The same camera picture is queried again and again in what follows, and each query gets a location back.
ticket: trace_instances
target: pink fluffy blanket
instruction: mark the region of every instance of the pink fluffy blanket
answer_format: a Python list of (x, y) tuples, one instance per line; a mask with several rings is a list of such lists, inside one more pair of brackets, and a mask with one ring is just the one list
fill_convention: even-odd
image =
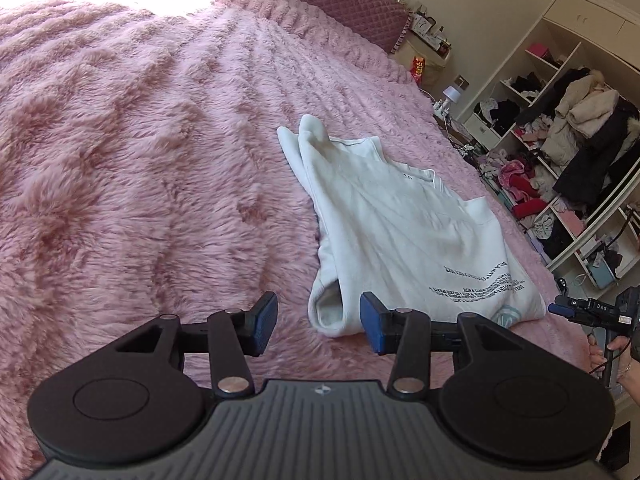
[[(299, 0), (0, 6), (0, 477), (42, 460), (26, 420), (34, 387), (161, 312), (203, 321), (274, 290), (258, 382), (386, 380), (392, 359), (362, 336), (329, 340), (308, 323), (318, 224), (276, 128), (310, 113), (334, 136), (380, 136), (464, 198), (486, 194), (404, 69)], [(490, 202), (551, 300), (551, 275)], [(563, 319), (515, 331), (586, 364)], [(189, 365), (206, 383), (206, 360)], [(433, 384), (451, 371), (435, 357)]]

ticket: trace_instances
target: white cabinet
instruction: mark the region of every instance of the white cabinet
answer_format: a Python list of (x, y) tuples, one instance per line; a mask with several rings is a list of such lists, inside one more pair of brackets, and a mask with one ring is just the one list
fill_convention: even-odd
[(475, 114), (472, 114), (465, 122), (466, 130), (473, 135), (480, 144), (486, 149), (494, 149), (500, 137), (490, 127), (482, 122), (482, 120)]
[[(545, 56), (542, 59), (528, 52), (532, 44), (547, 47), (551, 58)], [(543, 155), (538, 154), (543, 140), (527, 138), (524, 141), (522, 130), (516, 124), (504, 136), (498, 136), (481, 121), (475, 110), (478, 104), (488, 99), (498, 102), (511, 99), (521, 109), (527, 108), (529, 102), (516, 94), (511, 85), (517, 76), (526, 77), (530, 72), (537, 76), (543, 87), (536, 98), (538, 101), (544, 99), (569, 70), (583, 67), (600, 70), (611, 88), (640, 107), (640, 17), (636, 21), (633, 14), (620, 9), (613, 11), (613, 7), (609, 10), (587, 0), (555, 0), (462, 112), (461, 118), (466, 120), (465, 126), (469, 132), (488, 149), (505, 150), (510, 155), (528, 150), (529, 160), (536, 161), (535, 164), (558, 178), (561, 170), (548, 164)], [(584, 248), (595, 236), (615, 237), (621, 232), (617, 241), (622, 261), (615, 270), (619, 278), (640, 265), (640, 226), (636, 232), (631, 224), (625, 223), (628, 216), (625, 206), (640, 203), (640, 162), (629, 169), (606, 200), (582, 218), (582, 231), (571, 231), (572, 226), (562, 213), (553, 210), (555, 202), (549, 203), (540, 214), (551, 213), (557, 218), (559, 224), (565, 227), (569, 241), (561, 253), (555, 252), (553, 258), (546, 256), (547, 267), (557, 276), (565, 277), (570, 286), (581, 290), (579, 294), (574, 290), (575, 294), (584, 298), (598, 298), (617, 287), (616, 282), (612, 282), (600, 288), (605, 286), (604, 281), (598, 279), (585, 259)]]
[(613, 53), (640, 70), (640, 27), (625, 22), (616, 35)]
[(613, 52), (625, 20), (587, 0), (556, 0), (545, 19), (568, 28)]

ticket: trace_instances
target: metal pin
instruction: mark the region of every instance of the metal pin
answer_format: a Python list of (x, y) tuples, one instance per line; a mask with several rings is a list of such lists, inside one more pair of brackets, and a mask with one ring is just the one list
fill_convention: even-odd
[(249, 381), (244, 377), (231, 376), (218, 381), (218, 389), (226, 394), (239, 394), (240, 392), (245, 391), (248, 387)]
[(416, 394), (424, 389), (424, 383), (415, 377), (402, 377), (394, 381), (394, 390), (401, 394)]

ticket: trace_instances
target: cabinet door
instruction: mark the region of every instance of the cabinet door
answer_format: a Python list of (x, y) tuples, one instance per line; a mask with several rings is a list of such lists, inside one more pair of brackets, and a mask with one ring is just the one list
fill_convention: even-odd
[(475, 114), (466, 120), (465, 128), (488, 150), (492, 150), (500, 142), (500, 137)]
[(640, 70), (640, 27), (625, 22), (616, 36), (614, 54)]
[(625, 20), (587, 0), (556, 0), (545, 18), (613, 51)]

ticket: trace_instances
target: handheld controller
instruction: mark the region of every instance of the handheld controller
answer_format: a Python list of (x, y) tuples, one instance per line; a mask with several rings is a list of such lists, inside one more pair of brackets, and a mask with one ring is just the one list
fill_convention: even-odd
[[(395, 354), (379, 381), (267, 380), (277, 300), (181, 325), (160, 316), (45, 380), (28, 418), (49, 460), (34, 480), (607, 479), (594, 462), (613, 424), (597, 381), (478, 314), (431, 322), (370, 292), (360, 318)], [(432, 351), (455, 374), (430, 387)], [(208, 352), (212, 388), (182, 373)]]

